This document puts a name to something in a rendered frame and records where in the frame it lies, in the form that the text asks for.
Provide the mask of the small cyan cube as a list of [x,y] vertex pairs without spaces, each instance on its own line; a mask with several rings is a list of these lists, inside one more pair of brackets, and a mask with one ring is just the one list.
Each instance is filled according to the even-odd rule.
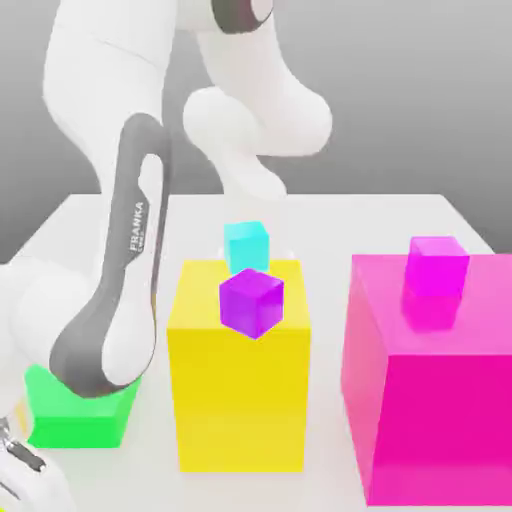
[[224,255],[231,274],[238,274],[246,268],[266,272],[269,253],[269,234],[261,221],[224,225]]

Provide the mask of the large yellow box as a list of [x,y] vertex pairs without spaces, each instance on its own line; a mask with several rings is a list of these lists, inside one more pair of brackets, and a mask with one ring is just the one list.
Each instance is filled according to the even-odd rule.
[[301,264],[273,260],[284,318],[253,340],[220,320],[222,260],[187,260],[167,323],[179,468],[188,473],[304,467],[311,323]]

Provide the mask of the large green box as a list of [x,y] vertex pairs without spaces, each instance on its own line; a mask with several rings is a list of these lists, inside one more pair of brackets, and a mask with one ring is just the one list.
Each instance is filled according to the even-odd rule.
[[30,366],[24,376],[36,448],[118,448],[123,440],[139,382],[109,396],[82,398],[48,370]]

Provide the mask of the small purple cube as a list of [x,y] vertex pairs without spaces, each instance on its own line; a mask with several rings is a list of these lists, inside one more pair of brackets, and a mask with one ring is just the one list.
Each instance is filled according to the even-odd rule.
[[284,317],[284,281],[246,268],[219,285],[221,324],[256,340]]

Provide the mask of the small magenta cube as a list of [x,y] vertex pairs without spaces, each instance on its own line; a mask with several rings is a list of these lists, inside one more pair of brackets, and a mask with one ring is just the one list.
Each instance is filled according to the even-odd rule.
[[453,236],[411,238],[401,310],[414,331],[443,331],[453,326],[469,263],[469,254]]

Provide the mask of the large pink box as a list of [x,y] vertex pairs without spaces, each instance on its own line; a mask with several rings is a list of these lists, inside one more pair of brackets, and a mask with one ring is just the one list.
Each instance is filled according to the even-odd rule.
[[512,505],[512,256],[434,321],[402,255],[352,259],[341,390],[368,505]]

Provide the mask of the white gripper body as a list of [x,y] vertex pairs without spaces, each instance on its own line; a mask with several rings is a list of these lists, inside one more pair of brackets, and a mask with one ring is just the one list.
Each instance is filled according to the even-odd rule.
[[77,506],[52,459],[38,472],[12,455],[0,455],[0,512],[77,512]]

